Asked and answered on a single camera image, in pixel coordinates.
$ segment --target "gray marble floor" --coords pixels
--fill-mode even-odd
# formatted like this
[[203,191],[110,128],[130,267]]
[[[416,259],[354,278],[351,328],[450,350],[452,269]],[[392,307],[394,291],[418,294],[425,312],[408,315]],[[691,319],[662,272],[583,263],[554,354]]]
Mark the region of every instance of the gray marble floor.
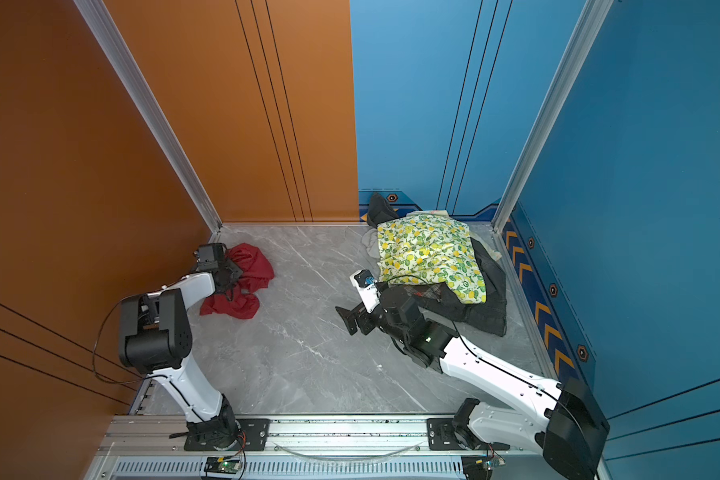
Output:
[[[458,379],[424,370],[375,330],[350,336],[334,306],[360,301],[348,281],[360,268],[378,266],[360,243],[368,226],[225,226],[220,241],[258,246],[276,278],[256,294],[251,320],[199,316],[190,308],[193,354],[211,384],[238,413],[455,412],[467,397],[500,406]],[[486,226],[473,229],[487,232]],[[539,362],[511,296],[503,338],[460,326],[481,348],[526,370]],[[179,414],[161,388],[144,413]]]

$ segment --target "lemon print fabric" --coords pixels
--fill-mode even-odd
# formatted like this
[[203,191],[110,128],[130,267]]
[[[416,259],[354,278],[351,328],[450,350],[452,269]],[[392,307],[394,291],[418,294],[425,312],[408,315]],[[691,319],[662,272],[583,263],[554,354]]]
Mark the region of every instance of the lemon print fabric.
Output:
[[474,260],[469,226],[446,216],[419,214],[378,226],[380,280],[446,283],[462,303],[484,303],[485,282]]

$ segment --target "lemon print cloth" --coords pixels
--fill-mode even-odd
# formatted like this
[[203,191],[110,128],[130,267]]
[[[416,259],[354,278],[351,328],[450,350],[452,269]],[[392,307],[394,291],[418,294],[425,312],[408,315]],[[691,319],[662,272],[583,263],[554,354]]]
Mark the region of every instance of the lemon print cloth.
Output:
[[447,283],[462,303],[485,302],[485,281],[474,259],[469,226],[462,222],[431,214],[384,222],[378,226],[378,251],[381,281]]

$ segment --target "brown wall panel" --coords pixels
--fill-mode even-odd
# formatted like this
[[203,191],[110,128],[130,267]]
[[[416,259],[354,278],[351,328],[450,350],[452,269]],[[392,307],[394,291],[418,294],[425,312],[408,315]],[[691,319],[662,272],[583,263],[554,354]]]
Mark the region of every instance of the brown wall panel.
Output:
[[[208,235],[74,4],[0,2],[0,302],[68,340],[3,307],[0,328],[79,364],[0,332],[0,355],[78,385],[0,359],[0,468],[19,451],[33,476],[83,473],[134,397],[93,378],[86,348],[119,298],[187,272]],[[100,344],[115,362],[116,325]]]
[[224,221],[357,219],[348,0],[106,0]]

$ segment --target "red garment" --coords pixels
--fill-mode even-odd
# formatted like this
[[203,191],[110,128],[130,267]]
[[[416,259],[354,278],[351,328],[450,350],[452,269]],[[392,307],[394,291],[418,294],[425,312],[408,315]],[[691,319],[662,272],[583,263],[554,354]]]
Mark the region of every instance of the red garment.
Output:
[[219,293],[206,298],[202,302],[200,314],[225,313],[240,320],[251,319],[259,311],[259,299],[253,292],[267,288],[269,281],[275,278],[275,272],[264,254],[249,244],[230,248],[226,257],[240,267],[242,276],[226,295]]

